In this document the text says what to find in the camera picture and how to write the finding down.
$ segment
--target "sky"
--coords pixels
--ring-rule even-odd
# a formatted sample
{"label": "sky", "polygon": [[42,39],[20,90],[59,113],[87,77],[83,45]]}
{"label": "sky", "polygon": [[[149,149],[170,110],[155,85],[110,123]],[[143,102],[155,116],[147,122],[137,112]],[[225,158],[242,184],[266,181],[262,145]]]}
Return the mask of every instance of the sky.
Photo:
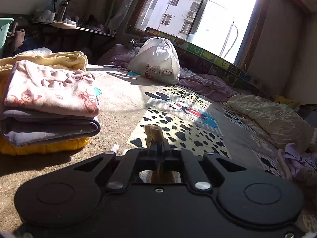
{"label": "sky", "polygon": [[[234,19],[234,23],[239,30],[239,35],[234,46],[225,58],[233,63],[240,48],[256,0],[210,1],[225,7],[227,10],[220,8],[220,6],[212,2],[208,2],[197,31],[197,37],[193,40],[193,43],[205,49],[209,48],[210,52],[219,55]],[[225,56],[236,36],[237,31],[233,27],[222,57]]]}

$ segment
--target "window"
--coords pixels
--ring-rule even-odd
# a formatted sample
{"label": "window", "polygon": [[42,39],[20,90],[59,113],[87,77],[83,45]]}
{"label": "window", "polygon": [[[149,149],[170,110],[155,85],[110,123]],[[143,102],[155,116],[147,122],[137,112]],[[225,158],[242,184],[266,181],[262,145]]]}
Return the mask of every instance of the window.
{"label": "window", "polygon": [[172,18],[172,15],[165,14],[161,24],[168,26],[168,24],[171,21],[171,18]]}
{"label": "window", "polygon": [[251,31],[247,28],[256,25],[254,17],[261,10],[258,5],[253,11],[256,0],[179,1],[141,0],[131,26],[142,31],[150,27],[166,32],[238,64],[248,45]]}
{"label": "window", "polygon": [[197,11],[198,11],[198,7],[199,7],[199,4],[193,2],[193,3],[191,4],[191,7],[189,8],[189,10],[190,10],[190,11],[193,11],[193,12],[197,12]]}
{"label": "window", "polygon": [[177,6],[179,0],[172,0],[170,5]]}
{"label": "window", "polygon": [[190,29],[191,29],[191,23],[189,23],[188,21],[185,21],[181,32],[184,32],[184,33],[188,34],[188,31]]}

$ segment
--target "yellow plush toy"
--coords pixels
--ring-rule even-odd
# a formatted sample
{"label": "yellow plush toy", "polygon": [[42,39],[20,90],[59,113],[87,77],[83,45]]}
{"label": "yellow plush toy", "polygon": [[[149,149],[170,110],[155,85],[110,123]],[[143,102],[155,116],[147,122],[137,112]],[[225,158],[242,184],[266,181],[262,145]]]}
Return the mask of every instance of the yellow plush toy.
{"label": "yellow plush toy", "polygon": [[296,107],[300,107],[301,104],[299,102],[296,102],[294,100],[285,98],[283,96],[280,95],[274,95],[273,96],[274,102],[278,103],[278,104],[286,104],[288,105],[290,108],[295,109]]}

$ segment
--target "folded gray garment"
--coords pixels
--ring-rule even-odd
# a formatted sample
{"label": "folded gray garment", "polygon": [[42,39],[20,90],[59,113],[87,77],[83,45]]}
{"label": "folded gray garment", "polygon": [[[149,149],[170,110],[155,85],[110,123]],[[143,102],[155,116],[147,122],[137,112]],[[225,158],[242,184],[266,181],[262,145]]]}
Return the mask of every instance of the folded gray garment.
{"label": "folded gray garment", "polygon": [[59,115],[4,107],[0,131],[15,147],[92,137],[100,132],[97,117]]}

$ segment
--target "air conditioner unit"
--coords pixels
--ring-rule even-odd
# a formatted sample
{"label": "air conditioner unit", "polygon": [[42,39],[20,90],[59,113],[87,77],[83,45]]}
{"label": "air conditioner unit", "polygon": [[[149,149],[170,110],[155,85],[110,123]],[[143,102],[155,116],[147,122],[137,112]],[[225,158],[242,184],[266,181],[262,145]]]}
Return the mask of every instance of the air conditioner unit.
{"label": "air conditioner unit", "polygon": [[196,16],[196,12],[188,11],[187,16],[194,18]]}

